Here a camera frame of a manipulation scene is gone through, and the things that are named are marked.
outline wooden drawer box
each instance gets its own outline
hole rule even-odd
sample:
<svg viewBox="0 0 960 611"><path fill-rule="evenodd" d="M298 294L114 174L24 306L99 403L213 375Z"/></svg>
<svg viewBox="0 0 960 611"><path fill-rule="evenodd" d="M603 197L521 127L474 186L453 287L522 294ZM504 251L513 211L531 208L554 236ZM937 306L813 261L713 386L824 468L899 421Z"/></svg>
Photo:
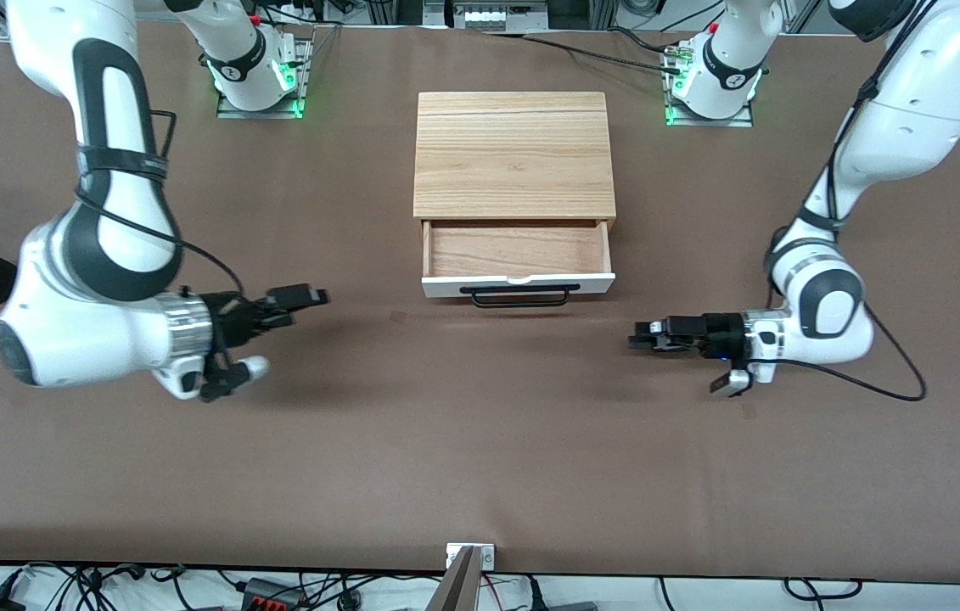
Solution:
<svg viewBox="0 0 960 611"><path fill-rule="evenodd" d="M615 279L604 94L420 93L413 213L428 297L557 305L604 293Z"/></svg>

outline metal mounting plate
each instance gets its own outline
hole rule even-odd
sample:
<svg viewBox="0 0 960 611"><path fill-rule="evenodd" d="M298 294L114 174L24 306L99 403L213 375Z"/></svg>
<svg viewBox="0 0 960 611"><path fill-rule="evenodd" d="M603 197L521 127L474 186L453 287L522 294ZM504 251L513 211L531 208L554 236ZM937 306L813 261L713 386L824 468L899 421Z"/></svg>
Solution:
<svg viewBox="0 0 960 611"><path fill-rule="evenodd" d="M483 572L490 573L495 569L495 544L471 544L471 542L460 542L460 544L446 544L446 569L453 564L453 559L457 557L457 552L465 546L472 546L480 549L480 559L483 564L480 566Z"/></svg>

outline wooden top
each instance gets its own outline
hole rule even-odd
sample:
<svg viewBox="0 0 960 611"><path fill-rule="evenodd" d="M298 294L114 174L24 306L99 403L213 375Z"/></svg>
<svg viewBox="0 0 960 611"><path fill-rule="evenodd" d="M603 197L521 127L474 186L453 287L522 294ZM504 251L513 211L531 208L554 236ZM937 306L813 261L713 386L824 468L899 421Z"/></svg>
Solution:
<svg viewBox="0 0 960 611"><path fill-rule="evenodd" d="M615 219L602 92L422 92L418 219Z"/></svg>

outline metal bracket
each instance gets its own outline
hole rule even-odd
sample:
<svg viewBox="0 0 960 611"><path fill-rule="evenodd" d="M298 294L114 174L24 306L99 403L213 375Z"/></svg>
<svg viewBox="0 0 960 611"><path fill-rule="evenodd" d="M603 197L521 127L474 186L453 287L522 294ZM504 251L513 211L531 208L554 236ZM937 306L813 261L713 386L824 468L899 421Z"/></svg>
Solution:
<svg viewBox="0 0 960 611"><path fill-rule="evenodd" d="M663 75L663 89L665 89L665 124L666 125L694 125L709 127L752 127L751 99L755 99L755 89L751 89L751 98L740 109L740 112L728 119L705 119L695 115L682 101L673 96L672 90L682 87L684 75L694 63L694 50L686 46L687 40L682 40L674 53L660 53L661 64L664 67L675 67L682 71L681 75Z"/></svg>
<svg viewBox="0 0 960 611"><path fill-rule="evenodd" d="M446 569L453 565L453 560L457 559L458 552L463 547L473 547L480 552L480 569L484 573L490 573L495 569L495 544L446 544Z"/></svg>
<svg viewBox="0 0 960 611"><path fill-rule="evenodd" d="M261 111L250 112L236 109L223 94L219 94L216 104L216 117L219 119L302 119L306 112L306 87L310 82L310 62L313 60L312 40L308 38L294 38L292 34L285 34L285 38L294 40L295 45L285 45L282 66L289 62L298 62L294 69L281 67L281 78L295 81L295 88L287 93L276 104Z"/></svg>

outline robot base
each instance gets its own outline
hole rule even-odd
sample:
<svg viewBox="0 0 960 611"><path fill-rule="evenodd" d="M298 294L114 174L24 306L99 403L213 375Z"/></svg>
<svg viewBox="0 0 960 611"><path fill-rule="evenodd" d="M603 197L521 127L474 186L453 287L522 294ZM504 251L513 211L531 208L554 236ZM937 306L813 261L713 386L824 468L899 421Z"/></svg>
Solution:
<svg viewBox="0 0 960 611"><path fill-rule="evenodd" d="M661 64L665 67L677 67L682 71L680 76L664 74L663 87L665 87L665 124L666 125L694 125L694 126L712 126L712 127L752 127L751 99L755 97L755 90L752 89L751 98L747 104L740 109L740 112L728 119L707 119L707 117L696 115L691 109L687 108L682 100L673 96L674 90L682 88L685 82L687 70L693 62L693 49L687 47L689 40L681 40L680 45L669 53L661 54Z"/></svg>
<svg viewBox="0 0 960 611"><path fill-rule="evenodd" d="M287 93L276 104L261 111L244 111L236 109L227 98L219 93L219 102L216 104L216 117L219 119L302 119L306 111L306 86L310 81L310 63L313 59L312 40L294 38L292 34L284 34L284 62L279 65L279 80L286 87L294 84L292 92ZM296 67L288 67L287 62L298 62Z"/></svg>

